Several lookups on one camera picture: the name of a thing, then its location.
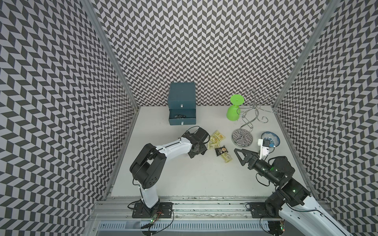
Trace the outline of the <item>pale yellow cookie packet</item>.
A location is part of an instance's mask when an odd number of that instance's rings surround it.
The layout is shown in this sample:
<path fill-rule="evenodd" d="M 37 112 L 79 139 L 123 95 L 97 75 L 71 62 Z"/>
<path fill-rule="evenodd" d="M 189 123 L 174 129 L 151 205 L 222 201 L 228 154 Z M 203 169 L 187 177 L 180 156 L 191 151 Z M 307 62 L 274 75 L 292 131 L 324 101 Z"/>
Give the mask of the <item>pale yellow cookie packet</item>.
<path fill-rule="evenodd" d="M 221 154 L 220 156 L 225 161 L 225 163 L 232 161 L 232 157 L 228 154 L 228 152 L 225 152 L 225 153 Z"/>

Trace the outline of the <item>dark teal drawer box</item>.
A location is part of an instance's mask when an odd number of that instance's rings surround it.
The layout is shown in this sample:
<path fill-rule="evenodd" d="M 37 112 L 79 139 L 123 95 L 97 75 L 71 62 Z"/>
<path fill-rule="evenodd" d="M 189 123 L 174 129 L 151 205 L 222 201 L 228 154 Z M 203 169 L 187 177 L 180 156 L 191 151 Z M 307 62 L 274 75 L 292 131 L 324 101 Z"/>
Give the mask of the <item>dark teal drawer box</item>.
<path fill-rule="evenodd" d="M 169 124 L 196 124 L 196 88 L 195 82 L 171 83 L 168 94 Z M 174 118 L 177 114 L 184 114 L 183 119 Z"/>

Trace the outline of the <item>lone black cookie packet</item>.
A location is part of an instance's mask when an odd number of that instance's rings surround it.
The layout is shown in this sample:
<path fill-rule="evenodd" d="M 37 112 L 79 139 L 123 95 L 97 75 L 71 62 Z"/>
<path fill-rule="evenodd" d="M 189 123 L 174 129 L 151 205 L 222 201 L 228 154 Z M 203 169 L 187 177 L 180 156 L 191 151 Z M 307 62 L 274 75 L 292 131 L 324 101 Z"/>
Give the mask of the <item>lone black cookie packet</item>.
<path fill-rule="evenodd" d="M 187 116 L 184 115 L 184 114 L 177 114 L 177 115 L 174 116 L 174 118 L 176 118 L 176 119 L 183 119 L 183 118 L 186 118 L 186 117 Z"/>

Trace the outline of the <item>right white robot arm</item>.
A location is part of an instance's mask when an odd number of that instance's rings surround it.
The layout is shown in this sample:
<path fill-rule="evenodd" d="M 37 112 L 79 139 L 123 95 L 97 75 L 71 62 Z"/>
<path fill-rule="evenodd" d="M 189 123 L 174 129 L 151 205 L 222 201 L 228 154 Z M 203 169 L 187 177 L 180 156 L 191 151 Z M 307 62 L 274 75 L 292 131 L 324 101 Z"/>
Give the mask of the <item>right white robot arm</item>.
<path fill-rule="evenodd" d="M 305 236 L 351 235 L 293 178 L 295 169 L 286 156 L 273 157 L 273 163 L 269 163 L 254 151 L 236 148 L 234 152 L 242 166 L 248 165 L 248 169 L 255 170 L 276 187 L 264 203 L 269 218 L 280 217 Z"/>

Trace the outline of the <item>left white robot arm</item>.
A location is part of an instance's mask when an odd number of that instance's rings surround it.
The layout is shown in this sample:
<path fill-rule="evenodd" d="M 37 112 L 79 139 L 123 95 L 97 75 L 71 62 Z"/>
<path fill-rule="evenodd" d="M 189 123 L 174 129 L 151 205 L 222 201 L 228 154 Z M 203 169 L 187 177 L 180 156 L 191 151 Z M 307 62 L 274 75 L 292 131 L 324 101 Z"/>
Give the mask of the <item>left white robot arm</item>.
<path fill-rule="evenodd" d="M 159 203 L 156 183 L 159 180 L 166 162 L 176 157 L 187 155 L 190 158 L 207 151 L 210 141 L 209 133 L 196 126 L 196 131 L 189 130 L 177 140 L 160 146 L 146 144 L 131 164 L 132 184 L 139 187 L 141 206 L 148 211 L 155 210 Z"/>

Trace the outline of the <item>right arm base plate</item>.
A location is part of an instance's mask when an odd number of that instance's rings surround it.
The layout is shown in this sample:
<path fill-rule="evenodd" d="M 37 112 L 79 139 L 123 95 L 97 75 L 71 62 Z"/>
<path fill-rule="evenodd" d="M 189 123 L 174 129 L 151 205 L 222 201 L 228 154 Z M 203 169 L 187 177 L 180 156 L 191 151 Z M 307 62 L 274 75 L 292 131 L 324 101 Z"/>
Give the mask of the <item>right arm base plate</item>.
<path fill-rule="evenodd" d="M 280 218 L 278 211 L 271 204 L 263 202 L 249 202 L 245 205 L 246 209 L 251 213 L 252 218 Z"/>

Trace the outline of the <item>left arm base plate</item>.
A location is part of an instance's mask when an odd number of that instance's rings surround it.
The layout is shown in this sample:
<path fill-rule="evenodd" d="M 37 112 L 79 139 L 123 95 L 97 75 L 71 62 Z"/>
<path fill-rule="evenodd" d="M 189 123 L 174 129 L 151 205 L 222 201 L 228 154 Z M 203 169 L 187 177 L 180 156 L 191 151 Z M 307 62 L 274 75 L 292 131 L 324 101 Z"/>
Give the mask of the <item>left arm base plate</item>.
<path fill-rule="evenodd" d="M 159 215 L 159 218 L 171 218 L 172 212 L 172 202 L 157 202 L 152 208 L 148 208 L 139 201 L 133 207 L 132 218 L 152 218 L 155 215 Z"/>

